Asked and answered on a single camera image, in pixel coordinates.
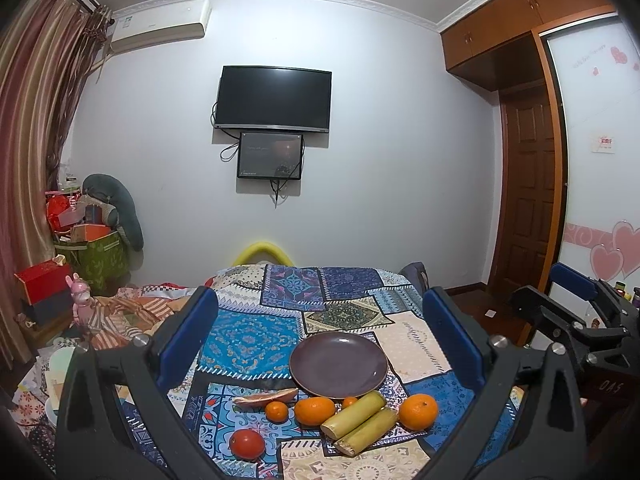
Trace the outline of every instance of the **wooden door frame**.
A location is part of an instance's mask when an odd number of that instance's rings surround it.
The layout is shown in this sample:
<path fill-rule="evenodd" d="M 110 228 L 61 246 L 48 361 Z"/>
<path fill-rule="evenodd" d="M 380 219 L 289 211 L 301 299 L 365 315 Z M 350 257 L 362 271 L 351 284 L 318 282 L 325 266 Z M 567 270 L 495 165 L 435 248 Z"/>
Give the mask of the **wooden door frame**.
<path fill-rule="evenodd" d="M 566 157 L 564 153 L 565 146 L 565 132 L 562 129 L 562 123 L 560 119 L 560 110 L 558 106 L 558 96 L 556 94 L 556 84 L 554 81 L 554 76 L 552 73 L 551 66 L 549 65 L 549 61 L 546 56 L 546 51 L 542 40 L 540 38 L 540 34 L 546 32 L 548 30 L 552 30 L 553 28 L 562 27 L 563 25 L 568 25 L 569 23 L 578 22 L 580 20 L 584 20 L 587 18 L 592 18 L 593 16 L 599 16 L 601 14 L 609 14 L 610 12 L 616 12 L 616 8 L 614 6 L 601 6 L 595 7 L 594 9 L 584 10 L 582 12 L 576 12 L 575 14 L 571 14 L 569 16 L 565 16 L 564 18 L 560 18 L 559 20 L 554 20 L 549 23 L 545 23 L 531 30 L 533 35 L 533 39 L 536 43 L 536 48 L 538 50 L 538 55 L 540 57 L 540 63 L 542 64 L 542 70 L 544 73 L 544 81 L 543 82 L 534 82 L 533 84 L 527 85 L 519 85 L 514 87 L 513 89 L 507 89 L 502 91 L 502 94 L 508 94 L 515 91 L 524 90 L 526 88 L 531 88 L 532 86 L 537 86 L 539 84 L 546 85 L 546 92 L 549 98 L 550 110 L 551 110 L 551 121 L 552 128 L 554 133 L 554 203 L 551 211 L 551 228 L 549 231 L 549 239 L 546 246 L 546 255 L 545 261 L 542 267 L 542 274 L 540 275 L 540 281 L 538 282 L 538 290 L 541 292 L 546 292 L 549 272 L 551 270 L 551 265 L 558 259 L 558 253 L 560 250 L 560 243 L 562 240 L 561 237 L 561 225 L 564 225 L 564 219 L 562 218 L 562 213 L 564 212 L 564 207 L 566 205 L 566 193 L 564 192 L 565 183 L 566 183 Z M 498 232 L 496 235 L 495 249 L 494 249 L 494 259 L 491 265 L 491 272 L 489 274 L 489 288 L 495 280 L 497 265 L 498 265 L 498 255 L 500 254 L 500 250 L 502 249 L 502 242 L 504 238 L 504 223 L 505 223 L 505 213 L 506 213 L 506 199 L 507 199 L 507 180 L 508 180 L 508 167 L 509 167 L 509 153 L 508 153 L 508 139 L 507 139 L 507 128 L 506 128 L 506 115 L 505 115 L 505 106 L 500 100 L 500 119 L 502 123 L 502 194 L 500 197 L 500 218 L 498 220 Z M 517 344 L 524 345 L 526 342 L 530 340 L 532 337 L 531 333 L 531 325 L 526 324 L 522 332 L 520 333 L 520 337 L 518 338 Z"/>

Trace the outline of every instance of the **pink rabbit toy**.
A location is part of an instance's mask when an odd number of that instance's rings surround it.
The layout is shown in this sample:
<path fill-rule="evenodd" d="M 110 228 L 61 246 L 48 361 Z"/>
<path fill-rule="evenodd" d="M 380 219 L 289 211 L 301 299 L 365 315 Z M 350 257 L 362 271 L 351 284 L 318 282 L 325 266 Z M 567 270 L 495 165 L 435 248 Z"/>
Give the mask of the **pink rabbit toy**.
<path fill-rule="evenodd" d="M 89 284 L 74 272 L 74 278 L 66 277 L 66 284 L 71 289 L 71 297 L 74 300 L 74 323 L 80 327 L 87 327 L 94 315 L 95 300 L 91 297 Z"/>

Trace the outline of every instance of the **air conditioner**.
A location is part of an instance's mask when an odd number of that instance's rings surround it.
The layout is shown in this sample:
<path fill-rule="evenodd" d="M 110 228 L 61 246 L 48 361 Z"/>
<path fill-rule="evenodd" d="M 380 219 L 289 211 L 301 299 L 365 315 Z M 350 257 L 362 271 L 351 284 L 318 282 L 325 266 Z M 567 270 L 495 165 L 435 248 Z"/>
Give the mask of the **air conditioner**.
<path fill-rule="evenodd" d="M 113 31 L 111 50 L 119 54 L 160 43 L 203 38 L 210 15 L 208 0 L 191 0 L 123 16 Z"/>

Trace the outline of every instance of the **television screen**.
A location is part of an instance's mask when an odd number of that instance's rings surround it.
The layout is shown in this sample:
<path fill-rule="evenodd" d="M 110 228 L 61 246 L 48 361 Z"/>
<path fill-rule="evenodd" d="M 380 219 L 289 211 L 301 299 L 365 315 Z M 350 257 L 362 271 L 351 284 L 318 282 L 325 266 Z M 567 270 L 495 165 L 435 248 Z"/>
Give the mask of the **television screen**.
<path fill-rule="evenodd" d="M 216 127 L 328 132 L 331 72 L 271 66 L 225 66 Z"/>
<path fill-rule="evenodd" d="M 243 132 L 238 149 L 238 178 L 300 180 L 302 136 Z"/>

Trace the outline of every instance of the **brown plate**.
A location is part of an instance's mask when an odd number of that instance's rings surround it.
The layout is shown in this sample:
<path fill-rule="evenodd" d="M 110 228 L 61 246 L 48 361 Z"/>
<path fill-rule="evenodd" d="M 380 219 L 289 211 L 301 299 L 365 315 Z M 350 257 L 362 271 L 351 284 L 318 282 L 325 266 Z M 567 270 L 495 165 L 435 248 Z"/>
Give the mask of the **brown plate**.
<path fill-rule="evenodd" d="M 291 377 L 311 394 L 330 399 L 359 397 L 385 380 L 388 363 L 369 339 L 344 332 L 320 332 L 296 346 L 289 358 Z"/>

